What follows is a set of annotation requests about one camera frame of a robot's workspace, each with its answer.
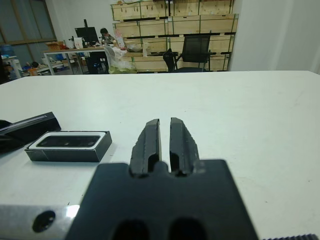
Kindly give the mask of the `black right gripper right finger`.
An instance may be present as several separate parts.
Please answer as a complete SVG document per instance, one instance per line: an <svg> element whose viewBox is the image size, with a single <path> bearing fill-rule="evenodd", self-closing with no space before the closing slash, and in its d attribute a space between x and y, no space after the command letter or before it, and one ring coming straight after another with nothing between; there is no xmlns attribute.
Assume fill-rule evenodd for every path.
<svg viewBox="0 0 320 240"><path fill-rule="evenodd" d="M169 158L172 174L188 176L199 161L198 147L185 123L176 117L170 120Z"/></svg>

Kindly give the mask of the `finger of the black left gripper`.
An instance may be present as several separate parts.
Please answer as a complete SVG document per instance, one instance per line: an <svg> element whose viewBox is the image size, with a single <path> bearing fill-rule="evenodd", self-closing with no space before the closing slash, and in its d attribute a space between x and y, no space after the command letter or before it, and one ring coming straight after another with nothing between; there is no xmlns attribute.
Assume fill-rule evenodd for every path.
<svg viewBox="0 0 320 240"><path fill-rule="evenodd" d="M19 129L18 127L24 123L24 121L12 123L6 120L0 120L1 153L8 153L26 145L26 142L17 135L17 130Z"/></svg>

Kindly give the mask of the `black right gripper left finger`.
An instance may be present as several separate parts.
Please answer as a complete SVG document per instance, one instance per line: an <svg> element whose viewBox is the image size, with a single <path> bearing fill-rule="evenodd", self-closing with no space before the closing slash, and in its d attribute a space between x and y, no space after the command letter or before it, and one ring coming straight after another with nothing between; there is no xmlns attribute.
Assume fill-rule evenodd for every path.
<svg viewBox="0 0 320 240"><path fill-rule="evenodd" d="M133 177L142 178L154 171L162 160L160 120L153 119L145 124L132 148L129 171Z"/></svg>

